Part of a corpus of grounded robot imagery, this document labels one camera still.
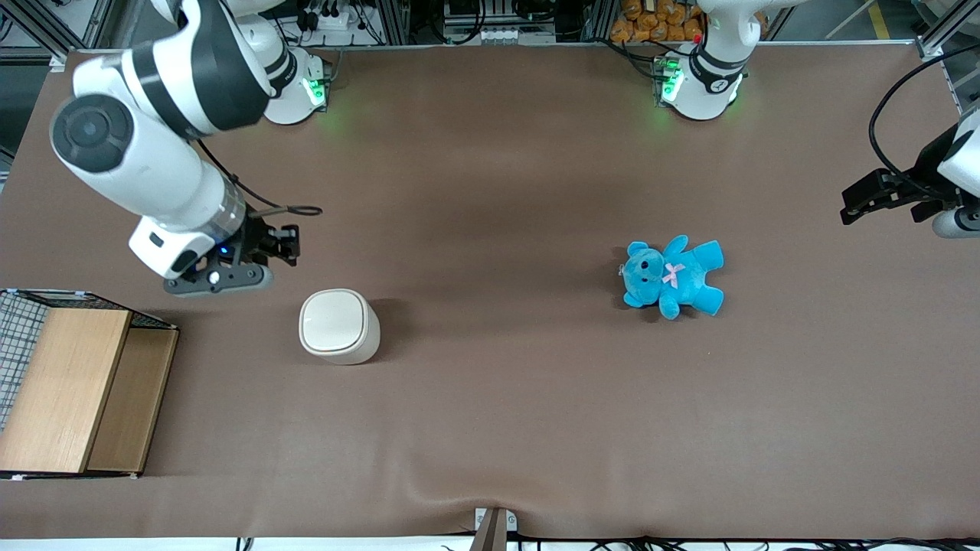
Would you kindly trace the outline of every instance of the white lid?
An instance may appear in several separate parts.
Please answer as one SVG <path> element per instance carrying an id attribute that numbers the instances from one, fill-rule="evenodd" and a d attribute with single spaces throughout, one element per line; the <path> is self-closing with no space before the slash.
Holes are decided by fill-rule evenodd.
<path id="1" fill-rule="evenodd" d="M 300 313 L 300 336 L 318 352 L 336 352 L 357 344 L 368 321 L 360 295 L 347 289 L 320 291 Z"/>

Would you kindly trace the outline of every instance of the pink bow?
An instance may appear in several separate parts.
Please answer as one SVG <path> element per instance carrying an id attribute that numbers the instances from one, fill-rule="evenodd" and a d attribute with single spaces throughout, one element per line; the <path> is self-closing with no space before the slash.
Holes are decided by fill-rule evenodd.
<path id="1" fill-rule="evenodd" d="M 680 272 L 681 270 L 684 270 L 684 265 L 683 264 L 678 264 L 677 266 L 674 266 L 672 264 L 667 264 L 664 267 L 667 268 L 667 271 L 670 272 L 670 274 L 667 274 L 667 275 L 665 275 L 663 277 L 663 282 L 664 283 L 669 282 L 670 283 L 670 286 L 676 289 L 677 288 L 677 273 Z"/>

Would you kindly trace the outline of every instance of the brown tabletop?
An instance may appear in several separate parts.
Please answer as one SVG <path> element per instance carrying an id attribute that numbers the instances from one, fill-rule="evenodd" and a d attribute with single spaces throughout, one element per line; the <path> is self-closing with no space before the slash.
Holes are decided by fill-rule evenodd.
<path id="1" fill-rule="evenodd" d="M 51 75 L 0 196 L 0 284 L 182 332 L 146 477 L 0 483 L 0 535 L 438 533 L 486 505 L 552 537 L 977 535 L 980 243 L 837 214 L 916 63 L 760 48 L 698 124 L 605 48 L 351 53 L 329 113 L 209 139 L 325 215 L 272 289 L 199 300 L 165 294 L 126 246 L 136 217 L 55 160 Z M 904 166 L 955 120 L 930 70 L 880 139 Z M 624 309 L 623 247 L 682 232 L 724 248 L 720 315 Z M 298 341 L 303 300 L 340 286 L 381 319 L 368 365 Z"/>

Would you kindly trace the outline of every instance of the blue teddy bear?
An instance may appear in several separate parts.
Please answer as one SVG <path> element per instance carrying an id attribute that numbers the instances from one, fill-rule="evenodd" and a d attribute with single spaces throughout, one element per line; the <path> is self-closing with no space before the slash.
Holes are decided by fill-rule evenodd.
<path id="1" fill-rule="evenodd" d="M 705 275 L 724 266 L 721 245 L 711 241 L 684 252 L 687 235 L 678 235 L 663 249 L 663 254 L 643 241 L 626 247 L 629 260 L 623 265 L 626 283 L 623 300 L 633 308 L 643 308 L 660 301 L 661 314 L 668 320 L 680 314 L 681 305 L 714 316 L 721 308 L 725 293 L 705 284 Z"/>

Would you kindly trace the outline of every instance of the white container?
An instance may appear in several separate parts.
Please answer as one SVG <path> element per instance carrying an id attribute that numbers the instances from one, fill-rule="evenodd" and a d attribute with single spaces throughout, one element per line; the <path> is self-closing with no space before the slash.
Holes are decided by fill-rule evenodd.
<path id="1" fill-rule="evenodd" d="M 300 342 L 331 364 L 366 362 L 381 343 L 377 314 L 361 293 L 329 289 L 314 293 L 300 310 Z"/>

